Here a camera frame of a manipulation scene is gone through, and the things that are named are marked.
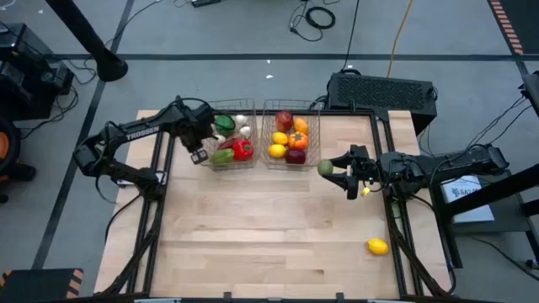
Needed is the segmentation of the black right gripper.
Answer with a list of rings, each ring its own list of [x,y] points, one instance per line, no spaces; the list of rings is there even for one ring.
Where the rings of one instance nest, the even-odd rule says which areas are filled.
[[[351,145],[350,149],[340,157],[330,159],[332,164],[349,164],[350,174],[327,174],[326,179],[342,188],[348,200],[357,198],[359,183],[368,183],[382,180],[379,167],[375,160],[370,159],[366,146]]]

